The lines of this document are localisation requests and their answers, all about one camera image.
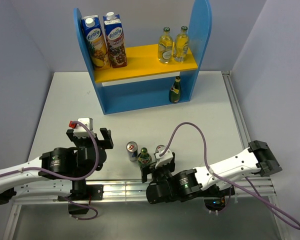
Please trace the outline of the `green glass bottle front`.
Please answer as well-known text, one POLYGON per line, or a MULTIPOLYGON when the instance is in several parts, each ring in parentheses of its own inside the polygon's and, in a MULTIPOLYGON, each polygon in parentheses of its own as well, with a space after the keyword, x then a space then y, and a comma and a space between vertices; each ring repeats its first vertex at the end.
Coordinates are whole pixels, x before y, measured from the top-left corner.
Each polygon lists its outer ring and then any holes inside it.
POLYGON ((152 157, 146 147, 142 147, 140 153, 137 156, 138 165, 144 167, 152 162, 152 157))

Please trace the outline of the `green glass bottle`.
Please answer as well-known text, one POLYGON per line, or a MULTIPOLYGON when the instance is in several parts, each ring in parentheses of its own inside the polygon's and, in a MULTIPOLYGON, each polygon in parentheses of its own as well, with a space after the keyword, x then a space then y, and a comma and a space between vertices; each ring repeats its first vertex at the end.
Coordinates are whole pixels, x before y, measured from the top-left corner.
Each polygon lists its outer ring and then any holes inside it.
POLYGON ((169 101, 171 103, 177 103, 181 98, 181 78, 180 76, 176 76, 174 79, 174 83, 172 84, 169 90, 169 101))
POLYGON ((138 165, 144 167, 152 162, 152 157, 146 147, 142 147, 140 153, 137 156, 138 165))

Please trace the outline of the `energy drink can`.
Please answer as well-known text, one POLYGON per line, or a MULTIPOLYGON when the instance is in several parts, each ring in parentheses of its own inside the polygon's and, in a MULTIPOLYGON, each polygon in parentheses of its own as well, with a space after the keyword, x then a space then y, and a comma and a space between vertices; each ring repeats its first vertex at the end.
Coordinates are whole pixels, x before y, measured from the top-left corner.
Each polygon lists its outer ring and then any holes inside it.
POLYGON ((128 158, 131 162, 138 160, 138 145, 134 141, 130 141, 126 144, 126 150, 128 153, 128 158))
POLYGON ((161 151, 163 151, 165 149, 165 146, 160 144, 156 147, 155 149, 155 153, 160 153, 161 151))

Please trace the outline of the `clear glass bottle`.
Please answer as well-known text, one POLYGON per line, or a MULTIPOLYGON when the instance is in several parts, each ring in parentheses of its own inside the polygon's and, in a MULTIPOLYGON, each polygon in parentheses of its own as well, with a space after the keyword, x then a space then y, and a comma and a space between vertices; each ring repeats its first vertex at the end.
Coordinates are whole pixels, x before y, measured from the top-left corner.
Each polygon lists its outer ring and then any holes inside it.
POLYGON ((187 34, 188 27, 182 26, 180 33, 176 36, 173 48, 173 58, 176 62, 182 63, 185 61, 188 48, 189 48, 189 36, 187 34))
POLYGON ((163 34, 160 36, 158 41, 158 60, 163 64, 167 64, 171 60, 172 51, 173 39, 170 35, 170 28, 164 27, 163 34))

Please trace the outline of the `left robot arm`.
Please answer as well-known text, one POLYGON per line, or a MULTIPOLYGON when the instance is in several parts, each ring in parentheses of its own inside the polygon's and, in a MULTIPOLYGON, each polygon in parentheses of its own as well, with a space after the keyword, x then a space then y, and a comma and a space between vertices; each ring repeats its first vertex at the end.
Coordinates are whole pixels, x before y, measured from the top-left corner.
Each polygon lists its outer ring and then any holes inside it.
POLYGON ((101 140, 93 132, 69 129, 66 135, 73 147, 57 147, 34 160, 0 169, 0 205, 36 196, 86 200, 86 179, 102 169, 106 150, 114 147, 111 131, 101 128, 100 133, 101 140))

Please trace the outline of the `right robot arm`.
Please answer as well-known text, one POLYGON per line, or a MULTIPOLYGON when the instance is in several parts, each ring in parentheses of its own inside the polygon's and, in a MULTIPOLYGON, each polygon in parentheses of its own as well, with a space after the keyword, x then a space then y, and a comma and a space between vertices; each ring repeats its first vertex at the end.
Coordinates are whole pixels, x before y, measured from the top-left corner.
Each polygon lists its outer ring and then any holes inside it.
POLYGON ((237 155, 210 167, 199 166, 173 174, 175 153, 168 151, 164 161, 140 167, 141 181, 151 182, 146 189, 150 204, 186 202, 197 197, 221 198, 234 195, 231 186, 250 174, 268 177, 282 168, 266 142, 254 140, 237 155))

